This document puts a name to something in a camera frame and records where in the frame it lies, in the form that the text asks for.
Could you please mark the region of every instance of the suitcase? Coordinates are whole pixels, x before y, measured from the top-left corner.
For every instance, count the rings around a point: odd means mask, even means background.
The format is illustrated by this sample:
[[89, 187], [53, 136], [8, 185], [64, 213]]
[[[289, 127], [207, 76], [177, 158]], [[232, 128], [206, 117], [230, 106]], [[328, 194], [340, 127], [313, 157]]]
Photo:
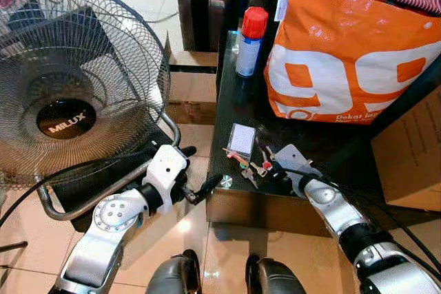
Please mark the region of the suitcase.
[[178, 0], [185, 51], [217, 52], [231, 0]]

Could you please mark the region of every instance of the fan motor hub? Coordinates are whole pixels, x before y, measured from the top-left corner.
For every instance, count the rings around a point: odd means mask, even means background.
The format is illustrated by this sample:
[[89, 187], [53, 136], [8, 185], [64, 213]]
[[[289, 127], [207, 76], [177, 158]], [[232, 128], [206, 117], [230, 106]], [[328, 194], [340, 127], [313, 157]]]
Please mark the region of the fan motor hub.
[[71, 139], [81, 136], [94, 126], [93, 106], [78, 99], [60, 99], [43, 107], [37, 115], [37, 126], [46, 136]]

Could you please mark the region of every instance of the key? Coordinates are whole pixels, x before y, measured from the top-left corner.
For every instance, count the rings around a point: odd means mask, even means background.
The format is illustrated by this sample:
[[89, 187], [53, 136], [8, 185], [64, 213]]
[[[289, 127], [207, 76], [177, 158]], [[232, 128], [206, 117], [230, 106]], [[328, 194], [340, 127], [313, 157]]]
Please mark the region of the key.
[[263, 169], [265, 169], [267, 171], [271, 170], [273, 165], [271, 164], [271, 162], [268, 161], [267, 154], [265, 153], [265, 151], [263, 149], [262, 149], [262, 156], [263, 156], [263, 163], [262, 163]]
[[257, 170], [257, 174], [258, 174], [260, 177], [265, 177], [265, 176], [266, 176], [267, 171], [266, 171], [265, 169], [263, 169], [262, 167], [259, 167], [259, 166], [258, 166], [256, 163], [254, 163], [254, 162], [251, 162], [250, 165], [252, 165], [253, 168], [254, 168], [255, 170]]
[[256, 189], [259, 189], [256, 181], [254, 180], [253, 171], [250, 168], [246, 168], [246, 169], [242, 170], [241, 174], [242, 174], [243, 178], [248, 179]]
[[268, 151], [268, 153], [269, 153], [269, 159], [270, 159], [271, 161], [274, 161], [274, 160], [276, 159], [276, 157], [275, 157], [273, 151], [271, 150], [271, 148], [269, 148], [269, 146], [267, 146], [267, 151]]

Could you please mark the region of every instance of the electric fan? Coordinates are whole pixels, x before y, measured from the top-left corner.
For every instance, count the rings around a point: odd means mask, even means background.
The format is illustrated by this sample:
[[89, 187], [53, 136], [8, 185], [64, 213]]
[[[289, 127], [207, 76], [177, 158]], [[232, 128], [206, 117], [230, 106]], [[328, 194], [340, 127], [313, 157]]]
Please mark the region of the electric fan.
[[[43, 178], [51, 186], [91, 185], [142, 151], [161, 117], [178, 143], [164, 113], [168, 59], [152, 29], [121, 1], [0, 0], [0, 35], [2, 187]], [[75, 167], [91, 160], [102, 161]], [[60, 220], [81, 215], [145, 171], [145, 158], [132, 164], [128, 176], [71, 213], [56, 212], [40, 187], [46, 212]]]

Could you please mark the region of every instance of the dark wooden table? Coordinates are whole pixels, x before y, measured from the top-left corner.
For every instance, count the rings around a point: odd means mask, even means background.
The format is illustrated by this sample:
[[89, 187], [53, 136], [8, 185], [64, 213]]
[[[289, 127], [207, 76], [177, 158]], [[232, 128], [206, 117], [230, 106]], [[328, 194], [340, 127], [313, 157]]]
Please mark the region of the dark wooden table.
[[[383, 202], [373, 152], [371, 126], [338, 123], [314, 123], [277, 118], [269, 106], [262, 68], [252, 78], [236, 75], [236, 33], [229, 32], [223, 58], [222, 79], [218, 93], [216, 124], [209, 162], [209, 176], [228, 174], [229, 189], [216, 188], [207, 203], [207, 217], [212, 222], [262, 227], [294, 233], [328, 235], [322, 220], [306, 200], [289, 195], [287, 190], [268, 178], [255, 174], [259, 190], [243, 178], [235, 160], [221, 149], [228, 144], [233, 123], [256, 128], [259, 145], [269, 145], [274, 152], [294, 144], [313, 166], [333, 181], [359, 189], [374, 200]], [[252, 160], [262, 162], [254, 145]], [[397, 227], [372, 206], [362, 206], [386, 229]], [[426, 222], [440, 217], [417, 209], [392, 207], [405, 224]]]

